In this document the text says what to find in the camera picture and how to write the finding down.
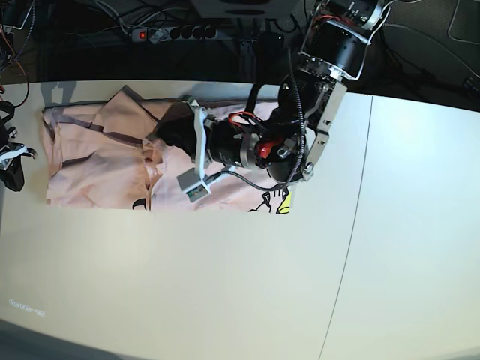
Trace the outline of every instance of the black object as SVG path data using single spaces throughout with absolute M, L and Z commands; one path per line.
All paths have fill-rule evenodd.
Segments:
M 252 89 L 250 90 L 250 95 L 248 96 L 247 106 L 245 111 L 253 113 L 255 111 L 255 105 L 257 104 L 258 93 L 262 88 L 263 84 L 253 84 Z
M 205 36 L 205 28 L 203 28 L 202 26 L 199 26 L 198 28 L 195 28 L 195 30 L 193 30 L 194 38 L 200 40 L 204 36 Z
M 208 39 L 213 39 L 217 34 L 217 29 L 214 26 L 209 26 L 205 29 L 205 37 Z
M 330 22 L 322 24 L 306 44 L 305 52 L 350 74 L 363 55 L 365 44 L 354 34 Z
M 176 146 L 192 159 L 197 151 L 194 114 L 183 102 L 174 103 L 155 128 L 154 135 L 168 146 Z
M 184 27 L 181 30 L 181 37 L 184 38 L 184 39 L 190 39 L 192 37 L 192 34 L 194 33 L 194 27 L 195 26 L 193 26 L 193 25 L 189 25 L 189 26 Z
M 178 38 L 180 38 L 180 35 L 182 34 L 182 27 L 179 26 L 178 28 L 173 28 L 172 30 L 170 30 L 170 37 L 172 38 L 172 40 L 176 40 Z
M 7 170 L 0 170 L 0 181 L 5 187 L 16 193 L 23 189 L 25 177 L 23 176 L 22 161 L 20 157 L 15 157 Z
M 242 138 L 237 138 L 238 131 L 227 121 L 217 123 L 208 136 L 207 149 L 211 158 L 223 165 L 240 167 L 240 148 Z
M 15 114 L 15 106 L 9 101 L 0 101 L 0 111 L 7 113 L 7 116 L 0 121 L 0 153 L 5 146 L 9 145 L 9 131 L 5 124 L 9 122 Z M 25 178 L 23 176 L 22 161 L 20 157 L 12 160 L 7 169 L 0 169 L 0 181 L 4 182 L 5 187 L 18 192 L 23 189 Z

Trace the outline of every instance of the red wire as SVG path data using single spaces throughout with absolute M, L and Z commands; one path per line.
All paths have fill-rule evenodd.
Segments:
M 233 118 L 235 118 L 236 116 L 239 116 L 239 115 L 249 115 L 249 116 L 252 116 L 253 118 L 257 119 L 257 120 L 260 120 L 255 114 L 253 114 L 252 112 L 248 112 L 248 111 L 239 111 L 239 112 L 234 112 L 232 114 L 229 115 L 228 117 L 228 122 L 232 125 L 235 125 L 235 126 L 238 126 L 239 128 L 242 128 L 242 126 L 238 123 L 238 122 L 234 122 L 233 121 Z
M 320 15 L 320 16 L 317 16 L 313 22 L 315 23 L 316 21 L 319 21 L 319 20 L 330 20 L 330 19 L 335 19 L 337 21 L 341 21 L 341 22 L 345 22 L 345 23 L 349 23 L 349 24 L 354 24 L 354 22 L 351 20 L 351 19 L 348 19 L 346 17 L 340 17 L 340 16 L 334 16 L 334 15 Z

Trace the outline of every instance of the screw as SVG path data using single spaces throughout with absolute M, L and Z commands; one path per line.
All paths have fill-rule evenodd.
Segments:
M 314 171 L 314 165 L 312 163 L 308 163 L 308 165 L 303 170 L 303 172 L 307 175 L 310 175 L 313 171 Z

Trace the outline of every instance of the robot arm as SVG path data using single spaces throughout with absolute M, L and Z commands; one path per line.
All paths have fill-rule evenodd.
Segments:
M 196 168 L 178 177 L 190 201 L 210 194 L 209 185 L 221 176 L 236 176 L 261 191 L 280 190 L 311 179 L 347 92 L 341 81 L 360 77 L 368 46 L 386 21 L 390 4 L 384 6 L 383 0 L 318 1 L 296 69 L 289 50 L 289 74 L 280 85 L 279 107 L 268 121 L 254 113 L 261 85 L 252 88 L 244 112 L 231 114 L 228 119 L 196 116 L 197 141 L 201 139 L 198 129 L 205 141 L 201 145 L 197 142 L 192 156 Z M 236 122 L 237 117 L 244 121 Z M 200 158 L 220 162 L 229 169 L 205 177 Z M 235 167 L 268 171 L 277 185 L 271 189 L 258 187 L 232 171 Z

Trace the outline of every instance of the dark floor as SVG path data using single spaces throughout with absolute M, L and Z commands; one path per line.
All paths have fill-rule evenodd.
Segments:
M 137 6 L 134 0 L 104 0 L 118 12 Z M 310 9 L 315 0 L 307 1 Z M 388 23 L 410 26 L 430 35 L 452 52 L 460 56 L 474 71 L 480 73 L 480 46 L 455 42 L 447 36 L 447 28 L 452 18 L 456 0 L 422 0 L 415 4 L 395 3 L 392 5 Z M 303 2 L 298 3 L 294 15 L 305 24 Z M 480 41 L 480 3 L 474 0 L 461 0 L 452 34 L 457 38 Z M 290 18 L 280 19 L 280 26 L 291 29 L 294 25 Z M 233 42 L 182 42 L 175 46 L 129 47 L 122 42 L 117 46 L 105 47 L 108 34 L 87 37 L 79 31 L 63 35 L 61 46 L 58 42 L 50 48 L 45 44 L 30 41 L 28 52 L 22 62 L 30 74 L 31 80 L 89 80 L 89 79 L 189 79 L 217 81 L 245 81 L 235 78 L 239 59 Z M 386 43 L 408 62 L 418 65 L 434 74 L 443 82 L 462 86 L 471 73 L 451 54 L 433 41 L 399 28 L 384 28 Z M 23 42 L 25 31 L 16 34 L 16 44 Z M 286 42 L 296 34 L 285 34 Z M 35 49 L 40 48 L 43 55 L 38 58 Z M 375 95 L 408 98 L 445 104 L 480 111 L 480 101 L 465 98 L 455 91 L 446 91 L 433 86 L 418 86 L 412 89 L 400 86 L 396 82 L 372 81 L 378 78 L 383 59 L 376 46 L 372 46 L 367 57 L 364 75 L 358 82 L 350 83 L 349 89 Z M 412 65 L 403 63 L 406 72 L 418 72 Z M 23 83 L 20 69 L 12 67 L 5 71 L 1 83 Z

